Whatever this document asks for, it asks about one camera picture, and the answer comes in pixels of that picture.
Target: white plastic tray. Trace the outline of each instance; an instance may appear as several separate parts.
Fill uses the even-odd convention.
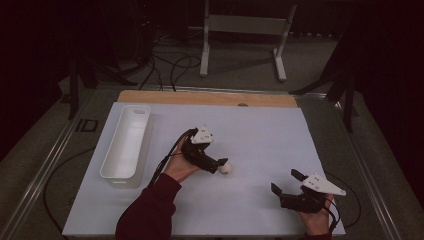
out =
[[[151,133],[150,107],[123,108],[100,175],[116,188],[137,188],[146,162]]]

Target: red sleeve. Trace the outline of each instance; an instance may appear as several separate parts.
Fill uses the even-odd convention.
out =
[[[316,236],[309,236],[305,233],[305,239],[306,240],[331,240],[331,233],[323,234],[323,235],[316,235]]]
[[[177,181],[161,173],[155,185],[145,188],[122,214],[116,226],[116,239],[169,240],[174,198],[180,189]]]

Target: metal frame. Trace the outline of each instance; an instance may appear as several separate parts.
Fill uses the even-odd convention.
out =
[[[236,33],[255,33],[281,36],[278,48],[274,49],[274,60],[277,68],[278,79],[282,82],[287,80],[284,70],[281,54],[286,44],[290,31],[293,16],[296,11],[295,4],[290,6],[289,14],[286,19],[243,17],[228,15],[213,15],[209,13],[209,0],[205,0],[205,19],[203,28],[203,51],[200,63],[200,76],[208,75],[209,65],[209,32],[236,32]]]

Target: black cable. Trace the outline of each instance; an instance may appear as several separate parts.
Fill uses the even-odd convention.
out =
[[[141,88],[143,88],[144,84],[146,84],[147,80],[149,80],[150,76],[152,75],[153,71],[156,69],[156,64],[154,59],[152,58],[152,66],[150,69],[149,74],[146,76],[146,78],[144,78],[143,82],[141,82],[140,87],[138,88],[138,90],[141,90]]]
[[[353,191],[353,189],[352,189],[352,187],[350,187],[347,183],[345,183],[343,180],[341,180],[340,178],[338,178],[338,177],[336,177],[336,176],[334,176],[333,174],[331,174],[331,173],[329,173],[329,172],[327,172],[327,171],[324,171],[325,172],[325,174],[328,174],[328,175],[330,175],[331,177],[333,177],[333,178],[335,178],[335,179],[337,179],[338,181],[340,181],[343,185],[345,185],[347,188],[349,188],[349,190],[353,193],[353,195],[355,196],[355,199],[356,199],[356,202],[358,203],[358,216],[356,217],[356,219],[352,222],[352,223],[349,223],[349,224],[346,224],[345,226],[344,226],[344,228],[349,228],[349,227],[352,227],[353,225],[355,225],[356,223],[358,223],[359,222],[359,219],[361,218],[361,215],[362,215],[362,205],[361,205],[361,201],[359,200],[359,197],[358,197],[358,195],[356,194],[356,192],[355,191]]]
[[[164,58],[161,58],[161,57],[159,57],[159,56],[157,56],[155,54],[152,54],[153,57],[158,58],[159,60],[162,60],[162,61],[164,61],[164,62],[172,65],[172,69],[171,69],[171,73],[170,73],[170,84],[171,84],[171,87],[172,87],[172,89],[174,91],[177,91],[177,89],[175,87],[175,83],[177,82],[177,80],[180,79],[190,68],[195,68],[195,67],[199,66],[200,65],[200,62],[201,62],[200,61],[200,58],[190,56],[190,55],[185,54],[183,52],[156,52],[156,53],[183,54],[184,55],[183,57],[181,57],[180,59],[178,59],[175,63],[172,63],[172,62],[170,62],[170,61],[168,61],[168,60],[166,60]],[[194,58],[194,59],[196,59],[198,61],[194,65],[192,65],[192,58]],[[178,63],[181,62],[184,59],[189,59],[189,64],[188,65],[185,65],[185,66],[184,65],[179,65]],[[176,77],[175,79],[173,79],[173,74],[174,74],[175,68],[177,68],[177,67],[184,68],[184,71],[180,75],[178,75],[178,77]]]
[[[328,198],[325,198],[325,199],[327,201],[329,201],[336,208],[337,215],[338,215],[338,219],[336,220],[336,216],[334,216],[334,213],[331,212],[330,209],[327,208],[326,206],[323,207],[325,209],[325,211],[327,211],[331,215],[332,221],[331,221],[331,224],[330,224],[330,227],[328,228],[328,230],[329,230],[330,233],[332,233],[334,228],[336,228],[337,224],[340,222],[340,211],[337,208],[336,204],[333,203],[333,201],[330,201],[330,199],[328,199]]]
[[[46,184],[44,185],[44,188],[43,188],[43,205],[44,205],[44,208],[46,209],[47,215],[49,216],[50,220],[51,220],[51,221],[53,222],[53,224],[55,225],[56,229],[59,231],[60,235],[61,235],[64,239],[66,239],[66,240],[68,240],[69,238],[68,238],[68,237],[66,237],[66,236],[63,236],[63,235],[62,235],[62,231],[63,231],[63,229],[62,229],[62,227],[59,225],[59,223],[56,221],[56,219],[53,217],[53,214],[51,213],[50,208],[49,208],[49,206],[48,206],[48,204],[47,204],[47,188],[48,188],[48,186],[49,186],[50,180],[52,179],[53,175],[56,173],[56,171],[57,171],[57,170],[59,170],[59,169],[60,169],[63,165],[65,165],[65,164],[66,164],[66,163],[68,163],[69,161],[71,161],[71,160],[73,160],[73,159],[75,159],[75,158],[77,158],[77,157],[79,157],[79,156],[81,156],[81,155],[83,155],[83,154],[86,154],[86,153],[88,153],[88,152],[92,151],[93,149],[95,149],[95,147],[89,148],[89,149],[87,149],[87,150],[85,150],[85,151],[82,151],[82,152],[80,152],[80,153],[78,153],[78,154],[76,154],[76,155],[74,155],[74,156],[71,156],[71,157],[69,157],[68,159],[66,159],[65,161],[63,161],[61,164],[59,164],[58,166],[56,166],[56,167],[53,169],[53,171],[51,172],[51,174],[50,174],[49,178],[47,178]]]
[[[195,129],[189,129],[187,131],[185,131],[178,139],[177,141],[174,143],[174,145],[172,146],[171,150],[169,150],[169,153],[162,159],[162,161],[160,161],[159,165],[157,166],[155,173],[153,174],[152,179],[150,180],[149,185],[147,185],[147,187],[151,187],[153,186],[153,184],[155,184],[157,178],[159,177],[159,175],[162,173],[163,168],[165,167],[166,163],[168,162],[169,158],[173,155],[177,155],[177,154],[172,154],[172,152],[174,151],[174,149],[177,147],[178,143],[181,141],[181,139],[183,139],[185,136],[187,136],[189,133],[191,133],[192,131],[195,131]]]
[[[190,56],[190,55],[188,55],[188,54],[186,54],[186,53],[183,53],[183,52],[154,52],[154,53],[183,54],[183,55],[184,55],[184,57],[194,58],[194,59],[196,59],[196,60],[198,61],[198,63],[197,63],[197,64],[194,64],[194,65],[190,65],[190,66],[183,66],[183,65],[178,65],[178,64],[177,64],[177,65],[176,65],[176,67],[181,67],[181,68],[187,68],[187,67],[189,67],[189,68],[195,68],[195,67],[199,66],[199,65],[200,65],[200,63],[201,63],[201,60],[200,60],[200,58],[199,58],[199,57],[193,57],[193,56]],[[168,61],[168,60],[166,60],[166,59],[164,59],[164,58],[161,58],[161,57],[159,57],[159,56],[158,56],[158,55],[156,55],[156,54],[153,54],[153,57],[158,58],[158,59],[160,59],[160,60],[162,60],[162,61],[164,61],[164,62],[166,62],[166,63],[169,63],[169,64],[171,64],[171,65],[175,65],[175,63],[170,62],[170,61]]]
[[[172,75],[173,75],[173,73],[174,73],[174,70],[175,70],[175,67],[178,65],[178,63],[180,62],[180,61],[182,61],[182,60],[184,60],[184,59],[186,59],[186,58],[188,58],[189,59],[189,61],[190,61],[190,64],[189,64],[189,66],[191,66],[191,57],[190,56],[185,56],[185,57],[182,57],[182,58],[180,58],[180,59],[178,59],[176,62],[175,62],[175,64],[172,66],[172,69],[171,69],[171,74],[169,75],[169,78],[170,78],[170,81],[171,81],[171,86],[172,86],[172,89],[174,89],[174,92],[176,92],[177,91],[177,89],[175,88],[175,83],[177,82],[177,80],[182,76],[182,75],[184,75],[187,71],[188,71],[188,69],[190,69],[190,67],[186,67],[185,69],[184,69],[184,71],[175,79],[175,80],[172,80]]]

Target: person's left hand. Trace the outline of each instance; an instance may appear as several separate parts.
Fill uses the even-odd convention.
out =
[[[199,167],[189,163],[181,153],[181,147],[184,144],[184,141],[187,137],[181,139],[178,143],[177,148],[172,153],[171,159],[169,159],[168,164],[165,167],[163,173],[175,179],[177,182],[182,182],[188,178],[194,172],[200,170]]]

